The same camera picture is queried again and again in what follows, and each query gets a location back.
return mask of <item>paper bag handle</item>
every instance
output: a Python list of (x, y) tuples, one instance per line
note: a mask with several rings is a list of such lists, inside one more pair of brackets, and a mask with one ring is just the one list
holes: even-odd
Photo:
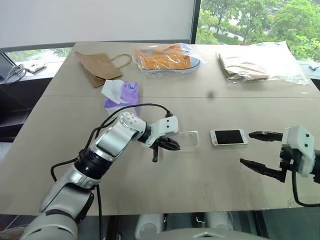
[(115, 59), (117, 59), (117, 58), (119, 58), (119, 57), (122, 57), (122, 56), (127, 56), (127, 57), (129, 58), (129, 61), (128, 61), (127, 63), (125, 63), (124, 65), (122, 65), (122, 66), (117, 66), (118, 69), (123, 68), (124, 66), (129, 65), (129, 64), (131, 63), (131, 61), (132, 61), (132, 56), (131, 56), (130, 54), (127, 54), (127, 53), (119, 54), (119, 55), (115, 56), (114, 58), (111, 58), (110, 60), (113, 61), (113, 60), (115, 60)]

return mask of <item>table surface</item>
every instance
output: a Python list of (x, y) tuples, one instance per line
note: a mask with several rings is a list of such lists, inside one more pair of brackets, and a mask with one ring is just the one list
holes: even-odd
[[(79, 42), (64, 61), (55, 78), (44, 92), (44, 96), (101, 96), (101, 88), (88, 85), (86, 75), (74, 54), (106, 53), (110, 58), (127, 53), (135, 55), (135, 48), (144, 48), (154, 43), (124, 42)], [(237, 45), (193, 45), (203, 61), (200, 68), (189, 74), (165, 74), (150, 76), (142, 74), (136, 63), (121, 68), (125, 81), (140, 84), (144, 97), (216, 97), (216, 98), (320, 98), (320, 92), (310, 81), (309, 85), (292, 84), (286, 81), (252, 82), (250, 84), (228, 84), (221, 70), (217, 51), (235, 51), (250, 46)], [(127, 62), (126, 57), (115, 61), (117, 66)]]
[[(81, 42), (74, 48), (83, 53), (106, 52), (113, 57), (131, 53), (142, 44)], [(290, 174), (286, 183), (280, 183), (239, 162), (239, 158), (245, 158), (277, 169), (280, 142), (249, 138), (248, 145), (215, 147), (209, 132), (212, 128), (244, 129), (247, 134), (259, 130), (283, 132), (284, 128), (302, 124), (315, 136), (315, 147), (320, 149), (318, 90), (312, 82), (301, 86), (281, 81), (246, 83), (242, 90), (230, 88), (216, 66), (218, 62), (207, 53), (212, 49), (214, 55), (221, 46), (194, 47), (206, 53), (201, 56), (208, 62), (198, 73), (168, 80), (145, 76), (134, 63), (123, 68), (125, 79), (139, 82), (143, 88), (141, 101), (166, 106), (178, 117), (180, 132), (198, 131), (200, 145), (177, 152), (160, 151), (159, 162), (153, 163), (152, 150), (132, 142), (101, 180), (104, 215), (297, 207)], [(0, 213), (38, 214), (41, 198), (53, 184), (50, 166), (76, 157), (91, 130), (107, 117), (101, 88), (90, 86), (78, 64), (71, 53), (0, 164)], [(163, 81), (170, 87), (161, 84)], [(175, 81), (180, 82), (180, 90)], [(211, 90), (216, 93), (214, 97), (207, 96)], [(164, 112), (146, 106), (141, 108), (140, 117), (152, 123), (163, 118)], [(57, 168), (57, 177), (67, 168)], [(298, 176), (297, 182), (302, 201), (319, 202), (319, 186), (311, 177)], [(96, 200), (88, 214), (98, 214)]]

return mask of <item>transparent phone case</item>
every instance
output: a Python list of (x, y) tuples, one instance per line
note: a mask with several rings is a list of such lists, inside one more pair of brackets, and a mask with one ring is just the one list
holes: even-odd
[(197, 148), (200, 145), (199, 134), (197, 131), (183, 131), (178, 135), (171, 136), (171, 138), (178, 142), (181, 149)]

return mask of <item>phone screen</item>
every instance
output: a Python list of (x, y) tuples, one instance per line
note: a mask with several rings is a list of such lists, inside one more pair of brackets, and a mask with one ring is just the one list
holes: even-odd
[(243, 144), (239, 130), (215, 131), (216, 141), (218, 144)]

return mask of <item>white wall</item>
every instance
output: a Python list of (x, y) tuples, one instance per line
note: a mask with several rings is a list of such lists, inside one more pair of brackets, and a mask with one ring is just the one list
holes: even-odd
[(0, 0), (0, 48), (189, 39), (194, 0)]

